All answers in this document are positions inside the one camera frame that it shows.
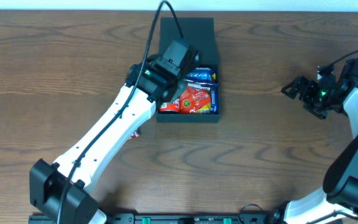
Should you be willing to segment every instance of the wood grain surface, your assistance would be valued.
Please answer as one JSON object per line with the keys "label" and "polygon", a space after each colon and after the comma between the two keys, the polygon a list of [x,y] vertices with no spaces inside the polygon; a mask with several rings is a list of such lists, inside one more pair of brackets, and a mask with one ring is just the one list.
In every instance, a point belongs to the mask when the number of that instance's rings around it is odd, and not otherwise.
{"label": "wood grain surface", "polygon": [[[108,165],[93,196],[108,212],[236,213],[246,203],[273,209],[320,187],[352,139],[349,120],[335,113],[318,120],[280,89],[358,49],[358,13],[177,14],[215,18],[222,119],[151,119]],[[153,16],[0,11],[0,223],[26,223],[37,212],[30,168],[40,158],[53,162],[106,111],[142,58]]]}

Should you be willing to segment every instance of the wire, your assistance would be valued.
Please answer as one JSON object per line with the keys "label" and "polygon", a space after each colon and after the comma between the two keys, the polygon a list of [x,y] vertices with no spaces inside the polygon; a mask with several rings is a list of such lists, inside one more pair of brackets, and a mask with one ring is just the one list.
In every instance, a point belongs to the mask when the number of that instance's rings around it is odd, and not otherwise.
{"label": "wire", "polygon": [[254,204],[254,203],[250,203],[250,204],[248,204],[248,205],[244,205],[241,209],[240,209],[240,211],[239,211],[239,221],[242,223],[242,224],[244,224],[244,222],[243,222],[243,220],[241,219],[241,217],[240,217],[240,215],[241,215],[241,212],[243,212],[245,209],[247,209],[247,208],[249,208],[249,207],[251,207],[251,206],[254,206],[254,207],[257,207],[257,208],[259,208],[260,209],[260,211],[261,212],[265,212],[261,207],[259,207],[259,205],[257,205],[257,204]]}
{"label": "wire", "polygon": [[122,113],[124,112],[124,110],[126,109],[127,105],[129,104],[130,100],[134,96],[134,93],[135,93],[136,88],[137,88],[137,86],[139,84],[140,77],[142,76],[142,73],[143,73],[143,70],[144,70],[144,67],[145,67],[145,64],[146,64],[146,61],[147,61],[147,56],[149,55],[150,44],[151,44],[151,41],[152,41],[152,38],[153,38],[153,33],[154,33],[155,26],[157,24],[157,19],[158,19],[158,16],[160,15],[161,8],[162,8],[162,6],[164,4],[166,4],[169,7],[169,9],[171,10],[171,13],[172,13],[172,15],[173,15],[173,17],[175,19],[175,22],[176,22],[178,30],[179,30],[180,38],[183,39],[183,33],[181,31],[181,27],[179,25],[177,15],[175,14],[175,11],[173,10],[171,4],[166,0],[161,1],[160,5],[158,6],[158,8],[157,8],[157,10],[155,12],[155,15],[154,15],[152,26],[151,26],[150,32],[149,32],[149,38],[147,39],[146,47],[145,47],[144,54],[143,54],[142,65],[140,67],[140,72],[139,72],[139,75],[138,75],[137,80],[135,82],[135,85],[133,86],[131,92],[129,93],[129,96],[128,96],[127,100],[125,101],[125,103],[123,104],[121,109],[117,111],[116,115],[112,118],[112,120],[92,139],[92,141],[85,147],[85,149],[82,151],[80,156],[78,156],[77,160],[74,162],[73,168],[71,168],[71,171],[70,171],[70,173],[69,173],[69,175],[67,177],[67,181],[66,181],[66,183],[65,183],[65,185],[63,187],[62,195],[60,197],[60,204],[59,204],[58,215],[57,215],[57,224],[62,224],[63,204],[64,204],[65,199],[67,197],[67,192],[68,192],[68,189],[70,187],[71,179],[74,176],[76,168],[78,166],[80,166],[82,158],[85,157],[85,154],[89,151],[89,149],[92,147],[92,145],[100,138],[100,136],[102,136],[102,134],[108,128],[110,128],[110,126],[119,117],[122,116]]}
{"label": "wire", "polygon": [[323,216],[323,217],[321,217],[319,219],[316,219],[315,221],[308,222],[306,224],[317,224],[317,223],[319,223],[321,221],[326,220],[327,218],[336,217],[337,215],[343,215],[343,216],[345,216],[347,218],[350,218],[351,220],[358,221],[358,217],[354,217],[352,215],[349,215],[349,214],[347,214],[345,212],[341,212],[341,211],[333,211],[332,213],[330,213],[330,214],[328,214],[326,216]]}
{"label": "wire", "polygon": [[340,62],[341,60],[344,60],[345,58],[347,58],[348,56],[351,56],[351,55],[354,55],[354,54],[357,54],[358,53],[358,50],[355,50],[353,52],[350,52],[348,54],[345,54],[343,55],[342,57],[338,58],[337,60],[335,60],[334,62],[328,64],[328,65],[325,65],[325,66],[322,66],[322,70],[326,69],[326,68],[330,68],[332,67],[334,64]]}

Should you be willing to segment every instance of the green connector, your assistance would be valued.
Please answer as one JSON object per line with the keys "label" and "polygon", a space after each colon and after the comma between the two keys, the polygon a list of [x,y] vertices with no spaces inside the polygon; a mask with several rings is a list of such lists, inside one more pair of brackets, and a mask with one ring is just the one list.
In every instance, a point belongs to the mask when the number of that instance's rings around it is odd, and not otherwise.
{"label": "green connector", "polygon": [[151,218],[142,218],[142,224],[150,224]]}
{"label": "green connector", "polygon": [[223,224],[231,224],[231,218],[224,218]]}

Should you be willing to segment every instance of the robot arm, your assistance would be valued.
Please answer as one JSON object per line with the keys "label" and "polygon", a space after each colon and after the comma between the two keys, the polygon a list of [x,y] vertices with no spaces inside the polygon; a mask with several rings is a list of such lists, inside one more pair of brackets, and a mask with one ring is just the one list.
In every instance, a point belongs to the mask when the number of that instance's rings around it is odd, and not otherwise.
{"label": "robot arm", "polygon": [[[174,40],[163,55],[152,55],[147,59],[141,74],[141,65],[133,65],[114,103],[85,136],[52,165],[40,159],[31,168],[31,204],[56,221],[63,188],[69,182],[63,202],[62,223],[105,223],[107,216],[90,196],[103,170],[128,137],[152,117],[161,102],[175,100],[186,88],[183,78],[198,65],[198,60],[196,49],[184,40]],[[121,110],[133,88],[136,88],[135,92],[123,114],[105,132],[101,132]],[[75,161],[96,135],[100,137],[82,157],[69,180],[67,177]]]}
{"label": "robot arm", "polygon": [[[328,75],[319,77],[329,79]],[[301,77],[290,84],[289,92],[286,91],[288,86],[282,92],[294,98],[300,87],[304,108],[321,119],[326,117],[328,110],[346,114],[354,140],[331,165],[322,187],[287,204],[282,218],[287,224],[329,223],[344,218],[343,213],[358,217],[358,59],[348,60],[337,86],[326,80],[317,84]]]}
{"label": "robot arm", "polygon": [[[59,164],[58,171],[61,174],[66,177],[68,176],[73,167],[74,160],[78,158],[82,150],[112,120],[117,111],[121,109],[132,88],[133,86],[127,87],[124,85],[114,103],[100,120],[71,149],[53,162]],[[81,160],[81,165],[76,169],[72,181],[82,180],[84,182],[83,188],[89,194],[92,193],[98,183],[103,170],[129,136],[155,113],[155,101],[150,102],[147,100],[147,97],[148,94],[142,90],[136,90],[121,118],[117,119],[107,129]]]}

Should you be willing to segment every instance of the snack package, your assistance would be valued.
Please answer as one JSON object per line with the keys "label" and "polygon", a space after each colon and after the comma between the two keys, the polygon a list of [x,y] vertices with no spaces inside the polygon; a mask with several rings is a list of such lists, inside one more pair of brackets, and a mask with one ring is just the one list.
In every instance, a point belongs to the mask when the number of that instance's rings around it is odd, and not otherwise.
{"label": "snack package", "polygon": [[137,138],[137,137],[139,137],[139,136],[140,136],[140,129],[138,128],[138,129],[136,129],[136,131],[134,131],[134,132],[132,133],[131,136],[129,136],[128,139],[134,139],[134,138]]}
{"label": "snack package", "polygon": [[211,75],[214,71],[210,68],[196,68],[187,74],[188,78],[196,78],[198,80],[212,81]]}
{"label": "snack package", "polygon": [[190,114],[202,113],[206,109],[204,106],[208,106],[209,110],[211,107],[211,96],[206,90],[197,89],[188,86],[187,89],[180,95],[180,113],[181,114]]}
{"label": "snack package", "polygon": [[173,103],[162,103],[160,107],[161,113],[179,113],[180,112],[180,102],[177,98]]}
{"label": "snack package", "polygon": [[185,78],[185,81],[188,83],[188,86],[203,89],[203,90],[212,91],[212,90],[216,90],[218,88],[217,83],[214,83],[214,82],[208,81],[208,80],[198,80],[196,78],[188,78],[187,77],[187,78]]}
{"label": "snack package", "polygon": [[207,105],[203,106],[202,108],[196,110],[196,113],[210,113],[211,112],[211,104],[208,103]]}
{"label": "snack package", "polygon": [[218,90],[211,91],[211,107],[210,113],[217,113],[218,112]]}

